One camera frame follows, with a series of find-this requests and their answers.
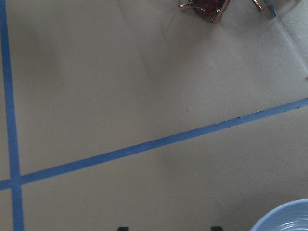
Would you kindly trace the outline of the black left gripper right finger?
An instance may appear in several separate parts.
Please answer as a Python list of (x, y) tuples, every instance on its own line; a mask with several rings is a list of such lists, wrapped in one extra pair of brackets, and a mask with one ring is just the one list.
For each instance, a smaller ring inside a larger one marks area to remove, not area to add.
[(223, 231), (223, 228), (221, 226), (212, 226), (210, 231)]

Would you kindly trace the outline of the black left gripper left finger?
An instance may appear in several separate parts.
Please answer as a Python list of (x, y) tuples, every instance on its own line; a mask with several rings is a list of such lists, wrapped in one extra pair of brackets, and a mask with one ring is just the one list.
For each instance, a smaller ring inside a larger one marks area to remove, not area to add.
[(117, 231), (128, 231), (128, 227), (127, 226), (118, 227)]

